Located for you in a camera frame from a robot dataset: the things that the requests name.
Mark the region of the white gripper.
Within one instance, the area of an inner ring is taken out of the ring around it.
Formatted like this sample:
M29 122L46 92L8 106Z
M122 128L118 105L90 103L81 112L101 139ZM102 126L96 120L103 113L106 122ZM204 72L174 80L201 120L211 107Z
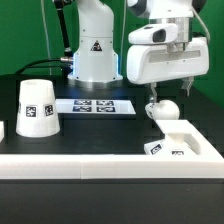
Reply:
M204 75L209 70L209 51L205 38L193 38L184 50L175 45L134 45L128 51L127 78L134 84L147 84L149 102L157 102L157 84L183 79L180 95L188 97L193 76Z

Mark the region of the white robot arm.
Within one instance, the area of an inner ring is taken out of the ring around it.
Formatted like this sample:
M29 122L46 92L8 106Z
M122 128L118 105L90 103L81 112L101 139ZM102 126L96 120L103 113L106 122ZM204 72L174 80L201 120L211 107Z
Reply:
M127 78L133 84L181 79L189 92L194 78L209 69L209 38L194 37L194 0L126 0L130 11L149 23L128 36ZM112 10L100 0L77 0L79 48L68 81L86 88L105 88L122 81L113 50Z

